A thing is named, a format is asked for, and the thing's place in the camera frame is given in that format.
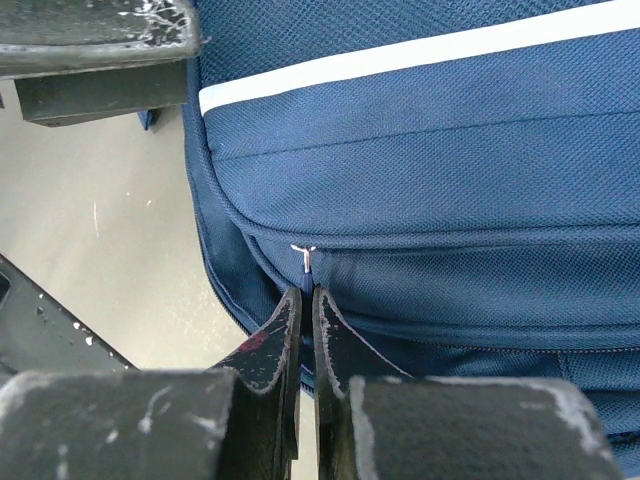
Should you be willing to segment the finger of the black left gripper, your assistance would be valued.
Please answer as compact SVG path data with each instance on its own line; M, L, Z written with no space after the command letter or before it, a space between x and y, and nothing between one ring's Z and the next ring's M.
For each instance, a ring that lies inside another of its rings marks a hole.
M187 100L190 1L4 1L1 77L25 121L69 126Z

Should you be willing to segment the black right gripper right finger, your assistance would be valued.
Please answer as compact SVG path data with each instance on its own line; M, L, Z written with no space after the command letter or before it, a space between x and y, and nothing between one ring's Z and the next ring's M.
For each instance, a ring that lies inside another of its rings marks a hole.
M317 288L311 308L323 479L616 479L595 410L571 384L414 378Z

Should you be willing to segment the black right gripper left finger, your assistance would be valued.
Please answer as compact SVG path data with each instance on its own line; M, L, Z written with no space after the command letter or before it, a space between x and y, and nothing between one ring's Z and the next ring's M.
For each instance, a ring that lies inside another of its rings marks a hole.
M1 389L5 479L287 479L301 292L206 371L26 372Z

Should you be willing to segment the navy blue student backpack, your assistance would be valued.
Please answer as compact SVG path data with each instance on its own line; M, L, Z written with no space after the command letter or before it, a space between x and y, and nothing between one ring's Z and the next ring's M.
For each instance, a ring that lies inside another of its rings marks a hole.
M204 267L256 331L310 266L415 376L560 378L639 473L635 1L136 1L193 28Z

